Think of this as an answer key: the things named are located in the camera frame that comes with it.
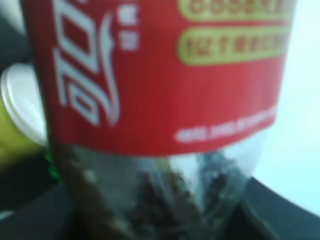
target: coca-cola bottle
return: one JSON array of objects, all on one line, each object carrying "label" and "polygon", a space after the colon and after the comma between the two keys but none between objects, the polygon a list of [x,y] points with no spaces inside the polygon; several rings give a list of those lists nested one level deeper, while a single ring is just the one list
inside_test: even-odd
[{"label": "coca-cola bottle", "polygon": [[95,240],[212,240],[275,120],[294,0],[22,0]]}]

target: yellow object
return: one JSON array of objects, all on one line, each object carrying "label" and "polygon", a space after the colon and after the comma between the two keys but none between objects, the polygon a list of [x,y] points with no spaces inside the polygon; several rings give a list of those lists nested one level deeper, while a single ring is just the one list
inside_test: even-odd
[{"label": "yellow object", "polygon": [[38,149],[39,146],[15,126],[0,97],[0,169]]},{"label": "yellow object", "polygon": [[178,56],[192,66],[273,58],[286,52],[289,33],[286,26],[191,27],[180,36]]}]

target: red plastic label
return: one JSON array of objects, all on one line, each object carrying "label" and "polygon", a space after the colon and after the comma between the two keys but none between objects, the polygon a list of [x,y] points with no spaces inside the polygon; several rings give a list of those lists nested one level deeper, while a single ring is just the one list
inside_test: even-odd
[{"label": "red plastic label", "polygon": [[130,155],[210,151],[273,123],[294,0],[27,0],[51,132]]}]

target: coca-cola logo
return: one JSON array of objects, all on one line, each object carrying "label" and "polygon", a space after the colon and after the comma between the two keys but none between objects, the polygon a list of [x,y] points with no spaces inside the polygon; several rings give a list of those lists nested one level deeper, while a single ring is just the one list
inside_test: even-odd
[{"label": "coca-cola logo", "polygon": [[[112,12],[105,14],[98,33],[96,22],[70,2],[53,0],[53,12],[58,41],[58,47],[53,49],[53,57],[60,104],[63,107],[70,106],[96,127],[101,124],[100,105],[109,125],[114,126],[120,116],[120,104],[112,65],[114,49],[110,30],[113,20]],[[79,47],[66,35],[63,19],[67,19],[87,35],[88,50]],[[109,94],[63,58],[62,51],[95,76],[103,71]]]}]

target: black surface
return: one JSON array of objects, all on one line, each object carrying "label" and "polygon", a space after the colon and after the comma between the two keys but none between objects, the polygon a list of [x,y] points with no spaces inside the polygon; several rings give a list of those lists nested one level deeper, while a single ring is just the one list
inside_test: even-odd
[{"label": "black surface", "polygon": [[[254,178],[235,210],[224,240],[319,240],[320,219],[289,203]],[[88,240],[63,185],[0,222],[5,240]]]},{"label": "black surface", "polygon": [[30,59],[27,38],[16,32],[0,16],[0,73],[14,63],[26,63]]}]

